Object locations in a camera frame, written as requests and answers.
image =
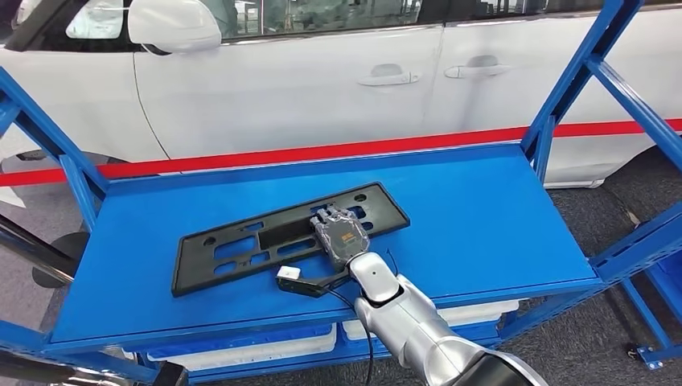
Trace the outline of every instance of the side mirror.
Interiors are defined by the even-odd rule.
[[[171,53],[210,50],[222,39],[216,18],[200,0],[135,0],[128,34],[133,43]]]

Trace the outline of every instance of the red stripe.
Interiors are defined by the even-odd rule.
[[[670,124],[674,130],[682,130],[682,118],[670,119],[668,120],[668,124]],[[514,141],[521,139],[526,129],[526,127],[513,127],[508,129],[429,135],[425,137],[342,143],[338,145],[254,151],[249,153],[164,159],[135,163],[118,163],[101,165],[98,166],[98,168],[105,177],[109,179],[120,179],[177,171],[301,162],[323,158],[353,157],[358,155],[474,145],[486,142]],[[642,133],[642,129],[636,122],[624,121],[559,125],[554,136],[561,138],[637,133]],[[61,169],[22,171],[0,175],[0,187],[40,183],[62,183],[64,181],[66,181],[66,178]]]

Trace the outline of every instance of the car window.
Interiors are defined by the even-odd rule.
[[[523,15],[601,10],[604,0],[453,0],[450,21],[510,18]],[[678,4],[682,0],[645,0],[644,5]]]
[[[72,39],[116,39],[123,30],[123,0],[90,0],[66,27]]]
[[[24,2],[39,2],[40,0],[4,0],[0,2],[0,44],[12,36],[12,32],[18,26],[17,20],[23,21],[28,6],[31,9],[35,6],[26,5]]]
[[[224,39],[413,24],[422,0],[201,0]]]

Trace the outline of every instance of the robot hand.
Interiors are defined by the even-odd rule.
[[[395,276],[378,254],[368,252],[367,233],[351,211],[328,207],[311,222],[335,265],[346,265],[362,287],[355,300],[359,320],[426,384],[547,386],[515,356],[457,336],[426,295],[404,276]]]

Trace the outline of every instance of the blue shelf surface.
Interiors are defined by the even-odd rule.
[[[517,144],[131,179],[111,184],[48,351],[181,343],[340,322],[340,300],[280,291],[275,269],[171,295],[181,236],[381,182],[411,219],[371,250],[437,306],[581,290],[600,281]],[[331,273],[323,257],[296,264]],[[354,298],[354,283],[339,289]]]
[[[452,329],[457,334],[472,340],[481,346],[489,347],[497,344],[500,338],[495,329],[494,322],[477,323],[467,326],[456,326]],[[387,358],[390,355],[386,347],[373,339],[374,358]],[[192,383],[208,382],[212,380],[226,380],[242,378],[246,376],[259,376],[274,372],[290,372],[311,366],[329,366],[333,364],[348,363],[369,358],[369,350],[366,339],[348,341],[343,333],[343,328],[337,328],[336,346],[333,351],[322,354],[303,355],[294,358],[276,359],[265,362],[245,363],[224,368],[211,368],[197,372],[190,372]]]

